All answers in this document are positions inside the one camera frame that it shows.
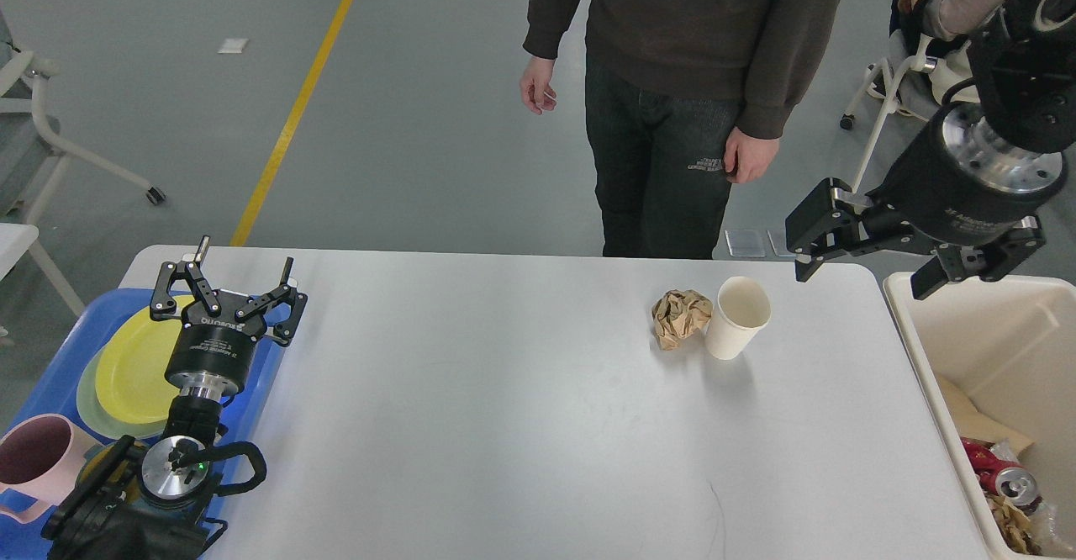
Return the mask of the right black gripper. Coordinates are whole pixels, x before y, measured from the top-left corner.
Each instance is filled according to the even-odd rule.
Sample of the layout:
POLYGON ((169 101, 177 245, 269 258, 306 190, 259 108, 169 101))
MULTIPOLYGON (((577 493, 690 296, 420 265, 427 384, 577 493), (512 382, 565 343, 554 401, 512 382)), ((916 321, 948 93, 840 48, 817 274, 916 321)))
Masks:
POLYGON ((785 219, 785 247, 799 282, 843 255, 931 255, 910 278, 912 297, 923 300, 969 277, 999 282, 1046 246, 1033 213, 1067 180, 1060 151, 1017 146, 993 130, 980 104, 950 103, 868 195, 839 178, 819 181, 785 219))

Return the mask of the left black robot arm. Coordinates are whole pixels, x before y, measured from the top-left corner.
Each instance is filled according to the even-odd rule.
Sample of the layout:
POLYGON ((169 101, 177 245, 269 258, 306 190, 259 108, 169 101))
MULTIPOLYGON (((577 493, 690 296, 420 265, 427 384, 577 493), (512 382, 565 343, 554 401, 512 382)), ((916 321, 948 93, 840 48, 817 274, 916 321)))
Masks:
POLYGON ((246 494, 266 480, 253 442, 223 443, 227 398, 245 391, 256 346, 289 346, 308 302, 286 258, 277 288, 258 296, 212 288, 192 260, 162 262, 150 318, 181 324, 164 376, 176 388, 153 444, 124 435, 88 462, 43 526, 49 559, 197 559, 227 530, 208 515, 213 499, 246 494))

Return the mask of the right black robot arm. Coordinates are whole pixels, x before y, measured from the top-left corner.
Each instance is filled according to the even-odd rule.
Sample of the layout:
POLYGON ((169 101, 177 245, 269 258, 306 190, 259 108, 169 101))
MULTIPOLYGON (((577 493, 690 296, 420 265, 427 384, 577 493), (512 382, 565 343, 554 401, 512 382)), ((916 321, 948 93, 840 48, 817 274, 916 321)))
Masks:
POLYGON ((846 254, 926 255, 911 277, 924 299, 999 281, 1045 246, 1036 211, 1063 188, 1073 145, 1073 0, 1006 0, 969 58, 976 103, 942 100, 877 188, 824 178, 785 219, 797 280, 846 254))

